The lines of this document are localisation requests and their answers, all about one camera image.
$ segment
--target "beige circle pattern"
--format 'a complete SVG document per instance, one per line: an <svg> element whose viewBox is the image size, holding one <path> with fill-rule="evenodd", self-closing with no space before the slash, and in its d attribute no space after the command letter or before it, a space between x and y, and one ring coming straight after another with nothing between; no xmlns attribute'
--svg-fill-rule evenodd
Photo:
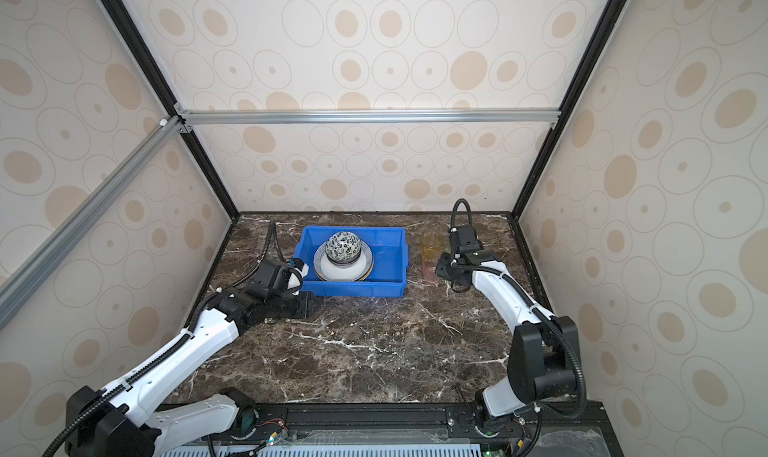
<svg viewBox="0 0 768 457"><path fill-rule="evenodd" d="M192 42L187 38L193 36L200 39L197 34L202 32L180 10L182 6L172 6L171 0L158 1L168 5L157 8L155 14L148 12L144 28L149 40L157 37L162 41L160 46L168 44L159 37L162 32L178 42ZM183 8L191 10L192 5ZM171 13L163 13L170 17L168 30L159 21L162 9L178 11L176 20ZM5 46L0 46L0 106L4 107L0 194L7 211L0 226L0 263L3 276L7 276L42 243L34 230L51 233L62 225L90 191L154 130L165 112L94 0L0 0L0 12L6 19ZM169 30L180 30L179 22L184 28L176 36ZM173 61L170 55L164 60ZM181 76L177 84L187 86ZM211 98L201 100L213 102ZM137 309L150 305L149 295L140 291L134 298L125 280L129 277L128 281L134 282L137 276L124 276L124 263L130 259L130 251L148 249L144 238L148 228L158 219L166 220L163 193L179 192L179 178L185 169L197 172L187 155L179 151L185 144L179 138L171 139L175 152L164 148L142 176L128 183L124 196L32 296L28 304L41 310L35 312L34 330L29 326L5 329L11 341L33 346L45 342L47 347L45 352L30 353L19 360L23 365L0 364L0 379L4 384L14 381L8 390L18 400L9 399L5 393L0 396L4 455L26 455L32 447L18 444L28 439L50 440L61 429L67 398L82 386L74 385L75 379L101 385L139 363L135 350L126 347L131 345L128 323ZM148 186L147 180L155 185ZM208 202L213 202L212 194L205 193ZM206 232L218 241L225 232L226 218L218 207L211 209L210 217ZM12 262L5 258L6 247L17 237L24 237L24 244L14 245L18 262ZM206 273L196 253L168 251L163 257L152 257L158 273L161 267L162 272L181 276ZM173 295L192 291L198 284L196 277L187 276L179 281ZM171 319L168 312L158 312L159 325ZM133 359L116 352L117 348L133 351ZM145 347L143 357L154 350ZM7 353L5 357L2 360L17 359Z"/></svg>
<svg viewBox="0 0 768 457"><path fill-rule="evenodd" d="M599 310L597 341L596 326L577 320L583 361L627 455L758 455L768 445L745 402L762 366L723 347L754 346L768 293L768 113L756 52L765 4L630 2L521 218L553 306L574 320L586 305ZM587 9L588 22L601 12ZM552 194L550 173L562 181ZM584 205L593 192L610 204L594 230ZM563 274L552 271L566 267L558 244L547 250L541 236L558 216L547 199L560 193L580 202L557 227L570 253ZM607 266L597 299L582 281L588 249Z"/></svg>

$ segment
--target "black joint motor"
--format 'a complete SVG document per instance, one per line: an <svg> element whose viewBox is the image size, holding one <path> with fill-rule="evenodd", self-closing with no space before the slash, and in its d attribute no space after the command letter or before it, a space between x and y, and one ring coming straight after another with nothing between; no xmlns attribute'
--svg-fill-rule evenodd
<svg viewBox="0 0 768 457"><path fill-rule="evenodd" d="M570 317L553 317L552 322L578 356L578 330L574 321ZM514 328L507 377L514 394L524 403L573 393L576 389L573 363L541 323L524 323Z"/></svg>
<svg viewBox="0 0 768 457"><path fill-rule="evenodd" d="M303 269L306 264L295 258L288 262L265 257L245 290L224 289L209 303L234 321L243 333L265 319L305 319L322 302L314 293L289 289L291 269Z"/></svg>

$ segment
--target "polka dot wallpaper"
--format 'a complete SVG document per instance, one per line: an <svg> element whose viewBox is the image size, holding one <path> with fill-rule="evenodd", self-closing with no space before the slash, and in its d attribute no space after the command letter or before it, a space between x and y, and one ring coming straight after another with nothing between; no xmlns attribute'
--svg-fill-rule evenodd
<svg viewBox="0 0 768 457"><path fill-rule="evenodd" d="M450 211L514 205L547 122L197 126L237 208Z"/></svg>
<svg viewBox="0 0 768 457"><path fill-rule="evenodd" d="M0 331L0 455L40 455L74 391L178 333L230 222L185 148L172 138Z"/></svg>
<svg viewBox="0 0 768 457"><path fill-rule="evenodd" d="M186 108L558 107L607 0L127 0Z"/></svg>
<svg viewBox="0 0 768 457"><path fill-rule="evenodd" d="M0 285L164 112L94 0L0 0Z"/></svg>
<svg viewBox="0 0 768 457"><path fill-rule="evenodd" d="M628 456L764 455L768 0L632 0L522 226Z"/></svg>

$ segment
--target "dark marble surface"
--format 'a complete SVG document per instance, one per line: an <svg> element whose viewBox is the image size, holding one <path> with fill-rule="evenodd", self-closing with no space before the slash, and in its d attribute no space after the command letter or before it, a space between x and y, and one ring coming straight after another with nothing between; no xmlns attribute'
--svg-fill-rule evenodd
<svg viewBox="0 0 768 457"><path fill-rule="evenodd" d="M304 226L397 226L410 255L402 299L330 297L307 321L257 325L216 353L168 397L205 399L235 386L257 402L456 402L505 375L511 334L477 290L454 293L422 278L418 237L448 231L448 214L250 214L226 246L211 289L255 265L267 224L277 222L283 253L293 255ZM475 215L485 244L530 291L522 259L503 215Z"/></svg>

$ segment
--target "metal rail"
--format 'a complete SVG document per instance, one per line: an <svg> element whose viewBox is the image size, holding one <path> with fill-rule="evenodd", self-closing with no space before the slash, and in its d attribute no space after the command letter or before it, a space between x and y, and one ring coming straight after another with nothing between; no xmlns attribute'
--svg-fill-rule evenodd
<svg viewBox="0 0 768 457"><path fill-rule="evenodd" d="M0 289L0 329L11 321L96 221L120 198L168 139L178 135L181 127L179 118L172 116L167 119L165 126L157 126L5 282L5 287Z"/></svg>
<svg viewBox="0 0 768 457"><path fill-rule="evenodd" d="M191 125L205 124L352 124L406 122L556 122L557 108L402 109L359 111L189 111Z"/></svg>

